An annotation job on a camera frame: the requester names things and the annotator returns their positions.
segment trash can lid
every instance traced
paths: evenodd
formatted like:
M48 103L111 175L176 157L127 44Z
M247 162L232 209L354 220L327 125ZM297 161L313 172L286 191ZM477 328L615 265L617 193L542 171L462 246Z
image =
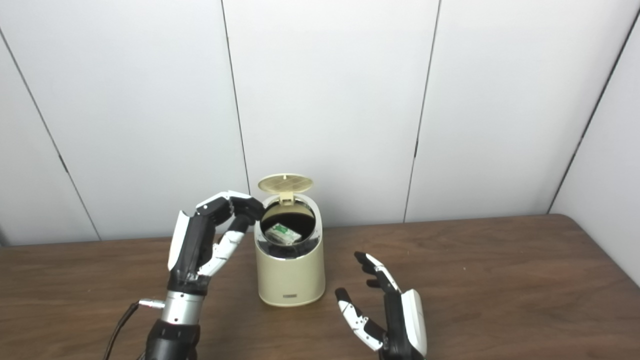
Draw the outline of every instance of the trash can lid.
M313 180L299 174L269 175L258 182L258 187L268 193L301 193L313 185Z

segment robot finger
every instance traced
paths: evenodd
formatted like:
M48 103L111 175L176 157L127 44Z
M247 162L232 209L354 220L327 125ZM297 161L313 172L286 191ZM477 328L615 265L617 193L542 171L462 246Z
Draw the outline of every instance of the robot finger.
M394 278L383 263L364 252L356 251L353 255L356 257L356 260L362 264L362 271L367 274L375 275L376 278L378 278L379 286L376 287L380 287L384 292L400 291L400 288L398 288Z
M229 230L213 244L211 259L198 269L198 275L213 276L227 262L244 237L249 225L253 222L244 215L239 215L229 226Z
M335 297L353 333L372 350L381 349L385 343L386 331L362 314L362 311L351 302L349 293L344 288L336 289Z
M264 214L264 206L253 197L244 198L231 196L229 201L233 205L235 216L244 215L248 217L252 223L260 220Z

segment robotic hand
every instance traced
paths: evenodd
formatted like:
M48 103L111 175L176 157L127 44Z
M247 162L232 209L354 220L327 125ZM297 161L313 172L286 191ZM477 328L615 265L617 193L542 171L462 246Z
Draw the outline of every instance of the robotic hand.
M381 262L364 252L355 252L362 270L376 279L367 280L371 288L384 292L388 330L364 316L349 298L344 288L335 290L338 306L347 323L367 346L378 351L381 360L418 360L427 354L422 303L417 291L401 292L391 274Z
M221 192L196 206L189 217L178 214L169 249L166 301L143 299L140 305L163 309L147 337L144 358L196 360L200 310L211 277L227 262L250 225L264 213L262 203L249 195ZM235 215L219 243L216 226Z

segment beige trash can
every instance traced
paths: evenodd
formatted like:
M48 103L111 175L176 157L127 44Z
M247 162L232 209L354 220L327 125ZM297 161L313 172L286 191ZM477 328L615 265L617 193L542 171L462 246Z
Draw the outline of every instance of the beige trash can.
M255 224L258 294L272 306L300 306L324 293L323 229L320 211L300 194L313 181L297 174L277 174L258 187L275 194Z

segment robotic fingertip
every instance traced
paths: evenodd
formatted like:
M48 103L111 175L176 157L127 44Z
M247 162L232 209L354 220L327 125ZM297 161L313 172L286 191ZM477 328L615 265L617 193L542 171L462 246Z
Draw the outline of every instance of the robotic fingertip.
M345 288L337 288L335 290L335 298L338 301L345 301L351 303L351 297Z

